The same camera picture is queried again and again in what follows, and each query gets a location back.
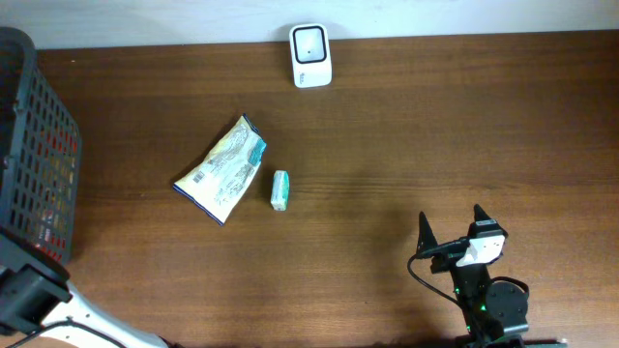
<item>crate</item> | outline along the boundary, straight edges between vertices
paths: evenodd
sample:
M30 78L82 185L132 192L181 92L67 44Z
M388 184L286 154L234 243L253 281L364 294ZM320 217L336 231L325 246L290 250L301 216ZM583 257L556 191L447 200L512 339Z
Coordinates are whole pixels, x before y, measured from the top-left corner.
M32 41L13 28L0 28L0 90L0 226L66 264L82 141Z

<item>brown table surface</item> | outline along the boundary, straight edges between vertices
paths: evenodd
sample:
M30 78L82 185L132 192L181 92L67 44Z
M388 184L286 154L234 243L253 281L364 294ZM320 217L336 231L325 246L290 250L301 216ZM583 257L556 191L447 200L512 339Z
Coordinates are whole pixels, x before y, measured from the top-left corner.
M480 203L511 233L490 273L531 287L525 337L616 346L619 32L331 48L333 82L311 90L293 85L287 43L41 52L83 136L78 289L188 347L453 337L461 313L405 263L420 211L447 242ZM242 112L268 148L219 227L171 185ZM285 213L269 204L276 169Z

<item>white plastic package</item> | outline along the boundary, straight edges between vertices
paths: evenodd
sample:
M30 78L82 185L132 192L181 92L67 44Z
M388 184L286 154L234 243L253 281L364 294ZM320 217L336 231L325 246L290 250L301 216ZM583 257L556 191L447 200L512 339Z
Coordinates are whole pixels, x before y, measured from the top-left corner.
M250 186L266 147L258 129L243 114L204 161L174 184L174 189L223 225Z

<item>gray basket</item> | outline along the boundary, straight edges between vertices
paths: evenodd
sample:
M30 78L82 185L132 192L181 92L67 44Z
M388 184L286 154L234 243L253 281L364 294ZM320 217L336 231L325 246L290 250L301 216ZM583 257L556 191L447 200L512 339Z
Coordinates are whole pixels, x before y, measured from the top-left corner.
M13 28L0 28L0 91L0 226L66 264L81 137L32 41Z

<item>white wall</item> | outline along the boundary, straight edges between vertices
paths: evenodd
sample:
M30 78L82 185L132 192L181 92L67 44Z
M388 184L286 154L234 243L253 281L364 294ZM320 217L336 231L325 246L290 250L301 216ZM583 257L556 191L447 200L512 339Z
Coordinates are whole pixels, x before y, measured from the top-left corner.
M619 0L0 0L1 25L38 48L619 29Z

